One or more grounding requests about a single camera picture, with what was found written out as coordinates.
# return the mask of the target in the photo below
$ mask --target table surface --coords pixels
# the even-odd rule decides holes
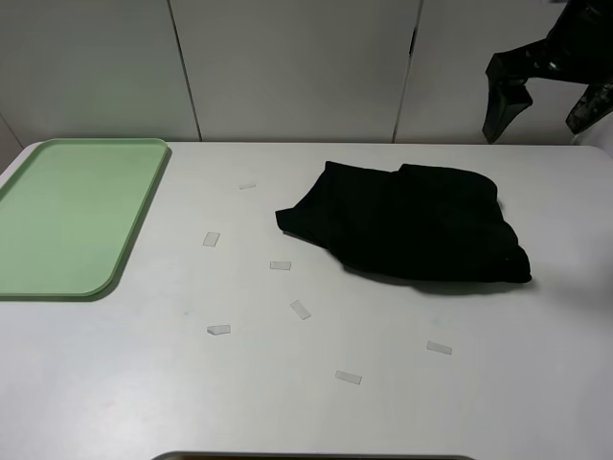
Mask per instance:
[[[613,161],[602,151],[170,148],[113,293],[93,303],[0,303],[2,458],[613,458]],[[534,281],[384,284],[284,236],[274,212],[293,206],[326,160],[490,177]],[[257,187],[239,189],[249,181]],[[221,234],[216,247],[202,245],[207,232]],[[291,261],[291,270],[270,270],[271,261]],[[289,306],[298,299],[306,321]],[[232,333],[206,333],[218,324]],[[428,340],[453,354],[426,350]],[[361,384],[336,379],[337,370]]]

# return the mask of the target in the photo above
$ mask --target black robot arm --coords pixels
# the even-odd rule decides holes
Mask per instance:
[[[571,0],[543,40],[496,53],[486,71],[490,144],[533,100],[531,78],[588,84],[566,125],[578,134],[613,111],[613,0]]]

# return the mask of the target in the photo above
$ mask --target black garment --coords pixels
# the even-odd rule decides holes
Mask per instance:
[[[294,208],[277,211],[277,224],[360,271],[527,283],[528,256],[496,194],[476,172],[416,165],[384,172],[329,161]]]

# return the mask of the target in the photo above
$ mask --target white wall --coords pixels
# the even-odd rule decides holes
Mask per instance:
[[[392,142],[419,0],[171,4],[203,139]]]
[[[21,146],[0,116],[0,173],[7,168],[20,151]]]
[[[199,139],[166,0],[0,0],[0,111],[23,145]]]
[[[544,38],[564,5],[542,0],[424,0],[397,142],[481,144],[494,53]],[[570,144],[568,112],[585,86],[528,82],[534,105],[501,144]]]

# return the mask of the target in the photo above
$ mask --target black cloth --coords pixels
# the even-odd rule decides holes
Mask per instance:
[[[329,161],[294,208],[277,211],[277,224],[359,271],[527,283],[528,256],[497,192],[476,172],[416,165],[384,172]]]

